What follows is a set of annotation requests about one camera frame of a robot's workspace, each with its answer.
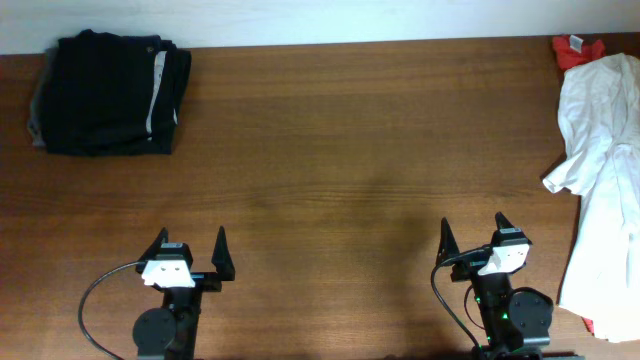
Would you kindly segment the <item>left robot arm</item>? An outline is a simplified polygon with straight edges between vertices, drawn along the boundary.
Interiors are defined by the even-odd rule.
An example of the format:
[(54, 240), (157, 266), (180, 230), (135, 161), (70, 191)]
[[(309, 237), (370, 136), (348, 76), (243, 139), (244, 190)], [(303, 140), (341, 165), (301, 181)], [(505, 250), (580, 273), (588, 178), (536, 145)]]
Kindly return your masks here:
[(211, 263), (213, 272), (193, 272), (189, 246), (171, 242), (167, 229), (139, 258), (136, 272), (163, 294), (162, 305), (143, 312), (133, 326), (139, 359), (194, 358), (202, 295), (221, 291), (236, 275), (224, 228), (218, 230)]

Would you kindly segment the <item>white t-shirt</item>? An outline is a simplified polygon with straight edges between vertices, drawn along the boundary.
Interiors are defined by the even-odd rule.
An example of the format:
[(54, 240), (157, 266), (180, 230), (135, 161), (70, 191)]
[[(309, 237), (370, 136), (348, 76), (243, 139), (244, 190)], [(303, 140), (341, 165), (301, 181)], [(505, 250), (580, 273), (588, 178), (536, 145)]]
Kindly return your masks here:
[(581, 199), (560, 307), (610, 342), (639, 337), (639, 60), (617, 54), (566, 71), (558, 126), (566, 159), (543, 180)]

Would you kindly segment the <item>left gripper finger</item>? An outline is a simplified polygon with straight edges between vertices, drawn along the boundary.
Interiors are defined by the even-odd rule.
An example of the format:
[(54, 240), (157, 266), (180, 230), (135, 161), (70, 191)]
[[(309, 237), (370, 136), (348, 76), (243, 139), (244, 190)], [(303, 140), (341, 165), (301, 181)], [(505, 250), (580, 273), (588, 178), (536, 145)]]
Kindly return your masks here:
[(137, 273), (142, 273), (148, 261), (154, 260), (161, 246), (168, 242), (168, 229), (163, 227), (151, 245), (143, 252), (135, 266)]
[(220, 281), (235, 280), (235, 266), (229, 251), (226, 232), (223, 226), (219, 227), (211, 263), (216, 269), (216, 274)]

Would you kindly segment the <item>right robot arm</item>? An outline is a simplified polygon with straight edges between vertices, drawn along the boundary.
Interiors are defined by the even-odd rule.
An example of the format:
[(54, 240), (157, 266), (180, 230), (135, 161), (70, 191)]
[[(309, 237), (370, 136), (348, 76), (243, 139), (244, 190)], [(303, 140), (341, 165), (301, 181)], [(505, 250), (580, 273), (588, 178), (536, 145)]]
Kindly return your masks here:
[[(530, 288), (514, 288), (511, 276), (526, 265), (531, 240), (502, 213), (495, 214), (491, 241), (460, 251), (447, 219), (441, 220), (440, 243), (431, 286), (438, 301), (473, 343), (473, 359), (541, 359), (550, 344), (553, 300)], [(451, 269), (453, 282), (469, 282), (487, 343), (478, 339), (446, 303), (436, 285), (436, 274)]]

